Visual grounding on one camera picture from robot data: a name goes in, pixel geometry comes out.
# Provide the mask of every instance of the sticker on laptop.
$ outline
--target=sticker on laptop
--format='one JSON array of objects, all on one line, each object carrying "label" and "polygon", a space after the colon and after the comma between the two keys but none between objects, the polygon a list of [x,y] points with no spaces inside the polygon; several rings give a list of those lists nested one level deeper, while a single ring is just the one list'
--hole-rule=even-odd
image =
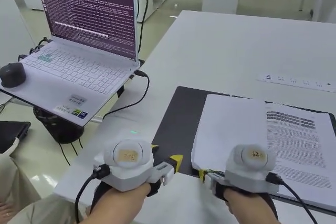
[{"label": "sticker on laptop", "polygon": [[70,108],[69,106],[66,106],[66,105],[59,105],[56,108],[54,108],[54,110],[59,111],[59,112],[63,112],[63,113],[71,114],[73,109]]},{"label": "sticker on laptop", "polygon": [[86,102],[87,99],[85,99],[84,97],[80,97],[79,95],[72,94],[68,100],[76,106],[81,106],[83,103]]},{"label": "sticker on laptop", "polygon": [[88,113],[86,113],[85,111],[81,111],[79,109],[73,110],[71,114],[81,119],[84,119],[88,115]]},{"label": "sticker on laptop", "polygon": [[54,110],[63,113],[68,113],[81,119],[84,119],[88,115],[88,113],[85,111],[82,111],[80,109],[74,109],[66,105],[59,105],[56,108],[54,108]]}]

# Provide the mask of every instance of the paper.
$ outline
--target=paper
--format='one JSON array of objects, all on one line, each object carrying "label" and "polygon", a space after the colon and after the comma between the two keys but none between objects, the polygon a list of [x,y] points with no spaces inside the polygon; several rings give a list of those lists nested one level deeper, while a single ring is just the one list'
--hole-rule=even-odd
[{"label": "paper", "polygon": [[225,170],[237,144],[266,145],[265,114],[263,101],[208,95],[194,141],[193,167]]},{"label": "paper", "polygon": [[[192,150],[193,167],[225,171],[237,144],[272,150],[277,154],[274,171],[302,199],[336,210],[336,136],[328,114],[208,95]],[[285,187],[279,194],[293,198]]]},{"label": "paper", "polygon": [[[336,137],[329,115],[266,106],[267,147],[277,154],[274,171],[302,199],[336,206]],[[284,187],[279,193],[293,197]]]}]

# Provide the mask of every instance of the laptop keyboard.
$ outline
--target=laptop keyboard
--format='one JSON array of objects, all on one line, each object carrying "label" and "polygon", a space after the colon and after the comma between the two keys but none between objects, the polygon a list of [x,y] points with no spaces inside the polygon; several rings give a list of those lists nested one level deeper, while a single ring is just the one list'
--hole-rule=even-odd
[{"label": "laptop keyboard", "polygon": [[129,74],[124,69],[113,68],[54,48],[39,51],[22,63],[103,94],[108,94]]}]

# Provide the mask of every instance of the computer mouse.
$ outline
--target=computer mouse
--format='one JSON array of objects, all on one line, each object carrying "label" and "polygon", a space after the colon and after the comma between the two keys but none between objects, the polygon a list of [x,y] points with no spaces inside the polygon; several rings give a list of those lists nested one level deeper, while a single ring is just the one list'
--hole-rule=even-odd
[{"label": "computer mouse", "polygon": [[4,88],[14,88],[26,81],[26,72],[20,62],[10,63],[0,68],[1,85]]}]

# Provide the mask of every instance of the human hand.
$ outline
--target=human hand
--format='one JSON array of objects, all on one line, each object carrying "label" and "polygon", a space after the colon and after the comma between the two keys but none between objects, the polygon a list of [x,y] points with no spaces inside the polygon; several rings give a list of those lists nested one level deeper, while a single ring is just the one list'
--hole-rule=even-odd
[{"label": "human hand", "polygon": [[0,224],[6,224],[15,216],[14,207],[0,202]]},{"label": "human hand", "polygon": [[129,224],[141,210],[150,190],[148,183],[125,192],[112,188],[99,199],[89,218],[82,223]]},{"label": "human hand", "polygon": [[245,196],[226,189],[224,198],[230,213],[240,224],[279,224],[270,206],[258,194]]}]

